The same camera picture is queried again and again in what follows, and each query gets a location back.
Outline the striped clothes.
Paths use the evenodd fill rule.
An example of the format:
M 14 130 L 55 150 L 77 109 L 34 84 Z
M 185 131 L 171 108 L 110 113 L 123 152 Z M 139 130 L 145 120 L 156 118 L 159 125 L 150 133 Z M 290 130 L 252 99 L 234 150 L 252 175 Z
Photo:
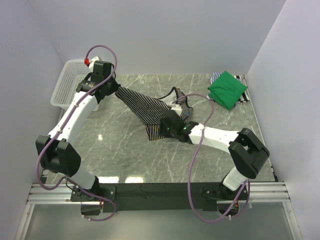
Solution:
M 190 121 L 193 108 L 188 104 L 188 98 L 177 87 L 172 87 L 170 92 L 160 98 L 153 98 L 126 87 L 119 87 L 115 93 L 128 108 L 145 125 L 147 137 L 150 141 L 164 139 L 159 135 L 161 116 L 171 110 L 172 103 L 181 107 L 180 118 L 186 124 Z

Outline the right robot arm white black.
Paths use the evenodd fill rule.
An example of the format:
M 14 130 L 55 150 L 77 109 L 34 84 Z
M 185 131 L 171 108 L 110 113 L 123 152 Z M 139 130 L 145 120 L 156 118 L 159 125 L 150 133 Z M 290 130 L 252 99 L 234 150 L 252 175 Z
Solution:
M 255 179 L 270 157 L 270 151 L 249 128 L 230 131 L 204 126 L 194 121 L 185 123 L 174 110 L 167 111 L 160 118 L 159 135 L 230 154 L 234 167 L 219 187 L 221 197 L 226 200 L 232 199 L 246 180 Z

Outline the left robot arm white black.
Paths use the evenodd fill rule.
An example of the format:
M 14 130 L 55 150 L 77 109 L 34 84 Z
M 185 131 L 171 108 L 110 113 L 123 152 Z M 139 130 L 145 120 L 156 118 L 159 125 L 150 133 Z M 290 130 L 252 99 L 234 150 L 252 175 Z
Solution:
M 91 63 L 90 72 L 78 84 L 72 103 L 59 123 L 48 135 L 40 135 L 35 142 L 38 152 L 36 170 L 43 168 L 62 174 L 65 180 L 82 190 L 88 201 L 99 197 L 100 183 L 97 176 L 82 167 L 81 157 L 74 145 L 89 114 L 101 100 L 118 90 L 115 69 L 115 64 L 108 61 Z

